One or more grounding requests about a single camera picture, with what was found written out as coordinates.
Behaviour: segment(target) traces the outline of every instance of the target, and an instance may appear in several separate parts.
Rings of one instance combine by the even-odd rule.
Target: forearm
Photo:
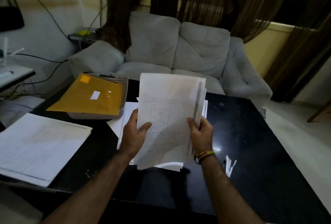
[[[207,157],[201,166],[219,223],[263,223],[231,184],[215,156]]]
[[[117,152],[88,183],[49,215],[43,224],[98,223],[130,158]]]

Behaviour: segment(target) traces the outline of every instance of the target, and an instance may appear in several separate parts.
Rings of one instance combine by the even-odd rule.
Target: left hand
[[[138,109],[135,109],[127,124],[123,128],[123,136],[119,152],[128,156],[131,160],[139,152],[146,138],[146,132],[152,123],[147,122],[137,130]]]

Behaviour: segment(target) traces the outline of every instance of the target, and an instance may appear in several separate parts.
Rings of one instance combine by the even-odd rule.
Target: sofa armrest
[[[229,54],[222,74],[223,89],[228,96],[250,99],[258,110],[272,96],[267,83],[248,60],[242,39],[231,37]]]
[[[105,41],[97,41],[69,58],[71,72],[76,78],[82,72],[116,72],[124,63],[124,54]]]

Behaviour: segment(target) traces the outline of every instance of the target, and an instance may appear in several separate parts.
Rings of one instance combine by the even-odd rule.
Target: finger
[[[190,127],[191,132],[194,130],[198,130],[197,124],[194,122],[192,118],[187,118],[188,126]]]
[[[210,128],[210,127],[213,127],[213,126],[209,123],[209,121],[204,116],[202,116],[201,121],[200,121],[200,128],[202,129],[202,128],[205,128],[205,127]]]
[[[143,124],[139,130],[138,130],[138,133],[141,133],[141,134],[146,134],[147,130],[152,126],[152,123],[151,122],[147,122],[145,124]]]
[[[138,119],[138,109],[135,109],[131,113],[131,116],[129,118],[128,123],[135,123],[135,124],[137,124],[137,119]]]

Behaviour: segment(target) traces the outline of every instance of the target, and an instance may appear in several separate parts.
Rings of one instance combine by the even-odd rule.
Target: hand
[[[137,130],[138,109],[135,109],[127,124],[123,128],[123,136],[119,152],[128,156],[131,160],[139,152],[146,138],[146,132],[152,123],[147,122]]]
[[[187,119],[188,126],[191,129],[191,142],[196,155],[213,151],[213,126],[206,120],[201,118],[200,130],[192,118]]]

